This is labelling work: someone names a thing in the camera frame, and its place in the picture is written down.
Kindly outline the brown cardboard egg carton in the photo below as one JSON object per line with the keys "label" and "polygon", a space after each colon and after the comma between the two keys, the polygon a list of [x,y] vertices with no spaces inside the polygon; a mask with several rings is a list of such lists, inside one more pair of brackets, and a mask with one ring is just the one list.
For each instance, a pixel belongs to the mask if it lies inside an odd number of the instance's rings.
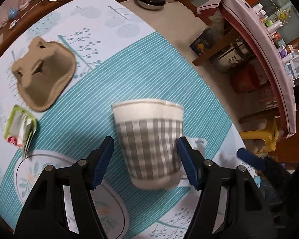
{"label": "brown cardboard egg carton", "polygon": [[46,111],[55,103],[75,70],[75,55],[71,50],[39,36],[32,39],[28,52],[11,67],[19,95],[36,112]]}

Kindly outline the blue ceramic teapot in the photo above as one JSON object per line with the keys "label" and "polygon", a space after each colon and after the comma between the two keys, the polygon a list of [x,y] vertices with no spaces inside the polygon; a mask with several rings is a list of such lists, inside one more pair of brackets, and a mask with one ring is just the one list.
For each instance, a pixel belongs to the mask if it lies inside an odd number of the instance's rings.
{"label": "blue ceramic teapot", "polygon": [[10,7],[8,9],[8,19],[9,20],[13,20],[16,18],[16,16],[18,15],[18,10],[13,8],[13,7]]}

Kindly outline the green white tea packet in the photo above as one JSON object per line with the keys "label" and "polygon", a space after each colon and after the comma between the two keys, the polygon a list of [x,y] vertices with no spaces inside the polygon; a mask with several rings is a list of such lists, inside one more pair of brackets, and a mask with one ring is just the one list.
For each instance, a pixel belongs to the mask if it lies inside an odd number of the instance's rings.
{"label": "green white tea packet", "polygon": [[36,129],[37,118],[23,107],[14,105],[7,119],[4,139],[21,149],[22,160],[27,157]]}

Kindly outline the grey checked paper cup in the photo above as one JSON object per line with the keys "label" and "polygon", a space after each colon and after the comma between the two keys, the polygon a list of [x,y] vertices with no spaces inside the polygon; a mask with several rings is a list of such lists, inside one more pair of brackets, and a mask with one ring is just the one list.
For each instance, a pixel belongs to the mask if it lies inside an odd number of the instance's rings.
{"label": "grey checked paper cup", "polygon": [[114,103],[111,109],[132,184],[142,190],[173,190],[183,175],[176,149],[183,106],[137,99]]}

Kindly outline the yellow plastic stool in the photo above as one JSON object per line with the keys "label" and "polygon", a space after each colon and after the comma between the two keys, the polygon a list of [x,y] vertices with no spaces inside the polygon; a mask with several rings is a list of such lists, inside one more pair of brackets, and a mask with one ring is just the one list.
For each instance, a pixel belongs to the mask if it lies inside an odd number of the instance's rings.
{"label": "yellow plastic stool", "polygon": [[252,153],[268,154],[276,150],[276,142],[279,140],[279,130],[275,118],[267,119],[263,129],[240,132],[242,140],[250,140],[254,143]]}

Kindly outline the pink covered sofa chair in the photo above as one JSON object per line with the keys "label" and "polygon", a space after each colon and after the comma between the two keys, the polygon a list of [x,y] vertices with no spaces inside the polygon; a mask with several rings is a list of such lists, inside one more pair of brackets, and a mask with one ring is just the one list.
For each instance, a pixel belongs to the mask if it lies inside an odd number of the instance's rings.
{"label": "pink covered sofa chair", "polygon": [[209,0],[197,7],[199,17],[213,16],[216,11],[246,40],[263,67],[278,104],[282,138],[295,135],[297,107],[293,80],[287,74],[285,64],[265,25],[245,0]]}

